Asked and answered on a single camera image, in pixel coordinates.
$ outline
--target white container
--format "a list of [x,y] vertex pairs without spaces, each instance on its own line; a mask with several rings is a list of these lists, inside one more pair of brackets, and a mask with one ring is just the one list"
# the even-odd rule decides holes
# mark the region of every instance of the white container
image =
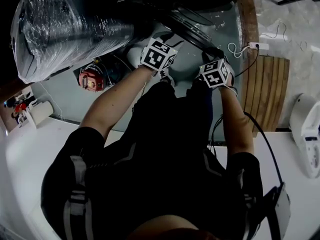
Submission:
[[26,118],[35,128],[47,117],[54,113],[54,108],[49,101],[40,102],[33,106],[29,105],[29,109],[25,112]]
[[290,128],[308,176],[317,178],[320,175],[320,101],[301,94],[291,113]]

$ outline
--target red device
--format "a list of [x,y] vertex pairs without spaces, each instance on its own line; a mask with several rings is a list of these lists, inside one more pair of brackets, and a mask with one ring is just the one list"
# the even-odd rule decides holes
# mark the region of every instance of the red device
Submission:
[[98,92],[105,88],[105,81],[103,75],[89,68],[80,73],[79,85],[85,90]]

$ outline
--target wrist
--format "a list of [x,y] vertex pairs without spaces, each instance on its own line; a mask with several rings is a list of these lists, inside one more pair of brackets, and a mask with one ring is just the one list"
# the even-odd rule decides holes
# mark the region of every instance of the wrist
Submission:
[[221,95],[224,95],[224,94],[229,95],[229,93],[232,93],[236,97],[238,96],[238,90],[233,86],[222,85],[218,89]]
[[136,68],[135,71],[144,72],[145,74],[148,74],[148,75],[151,75],[151,76],[153,76],[153,75],[157,72],[157,71],[154,70],[153,68],[148,67],[148,66],[143,65],[143,64],[139,65],[139,66]]

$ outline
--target black shirt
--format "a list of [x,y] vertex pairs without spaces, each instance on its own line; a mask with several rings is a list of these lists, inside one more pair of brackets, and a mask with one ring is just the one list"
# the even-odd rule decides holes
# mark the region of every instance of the black shirt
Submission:
[[[75,185],[70,156],[81,156],[95,239],[123,240],[161,215],[185,218],[220,239],[242,238],[246,209],[263,195],[258,160],[249,153],[234,154],[224,169],[207,148],[165,141],[129,142],[124,135],[104,148],[95,129],[74,131],[42,184],[41,207],[56,233],[66,239],[64,205]],[[75,231],[83,227],[79,223]]]

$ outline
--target wall outlet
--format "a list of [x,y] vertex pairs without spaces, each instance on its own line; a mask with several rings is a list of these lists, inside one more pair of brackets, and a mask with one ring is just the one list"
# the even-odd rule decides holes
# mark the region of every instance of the wall outlet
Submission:
[[251,49],[258,49],[256,45],[259,45],[259,50],[269,50],[269,44],[263,42],[249,42]]

